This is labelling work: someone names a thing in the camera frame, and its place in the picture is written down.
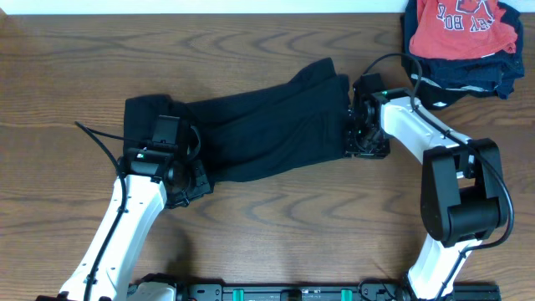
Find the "black t-shirt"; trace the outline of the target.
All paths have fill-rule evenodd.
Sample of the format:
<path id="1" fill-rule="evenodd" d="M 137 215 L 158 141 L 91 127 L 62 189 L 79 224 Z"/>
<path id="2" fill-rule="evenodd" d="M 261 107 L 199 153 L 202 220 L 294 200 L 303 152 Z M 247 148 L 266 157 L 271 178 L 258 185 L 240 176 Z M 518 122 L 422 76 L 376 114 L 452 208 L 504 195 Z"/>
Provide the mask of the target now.
<path id="1" fill-rule="evenodd" d="M 127 99 L 124 135 L 152 137 L 160 115 L 189 121 L 200 133 L 199 159 L 211 183 L 246 182 L 344 156 L 349 78 L 321 59 L 286 84 L 191 103 L 167 94 Z"/>

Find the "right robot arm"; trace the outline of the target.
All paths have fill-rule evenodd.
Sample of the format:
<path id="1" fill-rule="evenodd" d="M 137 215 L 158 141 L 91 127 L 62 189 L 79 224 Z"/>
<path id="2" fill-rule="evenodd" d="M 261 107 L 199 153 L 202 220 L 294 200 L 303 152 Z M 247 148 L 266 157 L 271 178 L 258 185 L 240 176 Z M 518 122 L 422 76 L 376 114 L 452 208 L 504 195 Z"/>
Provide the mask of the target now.
<path id="1" fill-rule="evenodd" d="M 499 148 L 444 124 L 408 89 L 355 88 L 347 152 L 384 158 L 398 140 L 421 165 L 420 215 L 427 232 L 415 263 L 394 288 L 374 282 L 360 297 L 376 300 L 498 300 L 492 285 L 455 284 L 467 258 L 503 244 L 514 209 Z"/>

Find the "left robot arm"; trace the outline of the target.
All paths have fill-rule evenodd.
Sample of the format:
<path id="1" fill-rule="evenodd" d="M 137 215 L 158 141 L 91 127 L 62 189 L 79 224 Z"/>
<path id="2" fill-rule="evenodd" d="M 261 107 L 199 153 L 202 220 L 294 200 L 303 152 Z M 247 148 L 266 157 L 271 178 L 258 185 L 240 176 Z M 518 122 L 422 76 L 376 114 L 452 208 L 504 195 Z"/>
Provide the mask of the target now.
<path id="1" fill-rule="evenodd" d="M 187 300 L 187 286 L 150 273 L 132 283 L 133 269 L 156 218 L 165 209 L 187 207 L 209 191 L 200 161 L 198 129 L 159 125 L 112 163 L 116 179 L 110 204 L 79 266 L 55 299 Z"/>

